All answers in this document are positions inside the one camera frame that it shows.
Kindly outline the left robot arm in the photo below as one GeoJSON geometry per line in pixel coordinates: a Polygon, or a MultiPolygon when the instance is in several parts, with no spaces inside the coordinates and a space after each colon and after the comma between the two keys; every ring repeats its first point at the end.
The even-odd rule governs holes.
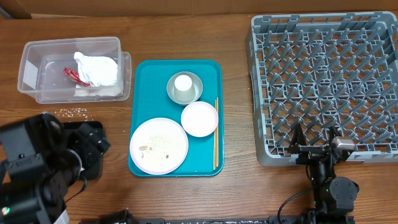
{"type": "Polygon", "coordinates": [[[41,113],[1,126],[1,147],[1,223],[69,223],[68,188],[101,177],[110,143],[99,121],[41,113]]]}

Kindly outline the white napkin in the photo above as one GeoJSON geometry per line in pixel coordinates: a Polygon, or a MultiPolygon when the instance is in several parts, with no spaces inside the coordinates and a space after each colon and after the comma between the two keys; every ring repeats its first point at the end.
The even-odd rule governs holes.
{"type": "Polygon", "coordinates": [[[115,85],[118,79],[118,64],[109,57],[87,56],[74,53],[79,79],[90,86],[115,85]]]}
{"type": "Polygon", "coordinates": [[[74,96],[118,96],[121,92],[118,86],[114,88],[102,88],[100,90],[83,90],[83,86],[76,84],[74,96]]]}

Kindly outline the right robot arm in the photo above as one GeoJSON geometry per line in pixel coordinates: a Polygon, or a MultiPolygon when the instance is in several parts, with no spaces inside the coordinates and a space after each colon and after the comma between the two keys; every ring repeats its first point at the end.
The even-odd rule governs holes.
{"type": "Polygon", "coordinates": [[[354,201],[359,185],[346,177],[335,174],[334,165],[346,161],[354,152],[355,144],[343,137],[334,127],[329,127],[329,142],[324,146],[309,146],[302,127],[296,124],[288,152],[298,155],[297,165],[304,165],[311,187],[289,197],[278,209],[277,219],[284,206],[291,200],[313,193],[315,207],[310,208],[292,220],[292,223],[354,223],[348,214],[354,210],[354,201]]]}

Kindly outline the red snack wrapper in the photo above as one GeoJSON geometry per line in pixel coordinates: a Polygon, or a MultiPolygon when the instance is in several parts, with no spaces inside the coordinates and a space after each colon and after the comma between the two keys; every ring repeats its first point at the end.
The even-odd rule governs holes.
{"type": "Polygon", "coordinates": [[[75,83],[84,86],[84,87],[89,87],[90,84],[89,83],[85,83],[80,79],[80,76],[78,74],[78,72],[70,69],[70,68],[64,68],[63,69],[64,74],[71,79],[72,81],[74,81],[75,83]]]}

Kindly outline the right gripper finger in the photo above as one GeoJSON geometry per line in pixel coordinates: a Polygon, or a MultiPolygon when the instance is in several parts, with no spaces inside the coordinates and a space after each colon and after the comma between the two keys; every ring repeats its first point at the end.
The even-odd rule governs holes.
{"type": "Polygon", "coordinates": [[[306,138],[300,123],[297,123],[293,127],[293,131],[294,134],[289,146],[290,147],[307,146],[306,138]]]}
{"type": "Polygon", "coordinates": [[[340,132],[334,126],[330,126],[328,129],[329,129],[329,145],[337,146],[338,141],[340,140],[341,137],[340,132]]]}

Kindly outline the large white dinner plate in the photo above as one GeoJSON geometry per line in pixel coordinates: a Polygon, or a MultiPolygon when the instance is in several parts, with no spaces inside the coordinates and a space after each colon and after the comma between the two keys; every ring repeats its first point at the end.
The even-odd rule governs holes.
{"type": "Polygon", "coordinates": [[[182,165],[188,148],[188,137],[181,125],[168,118],[153,118],[133,132],[129,152],[139,170],[164,175],[182,165]]]}

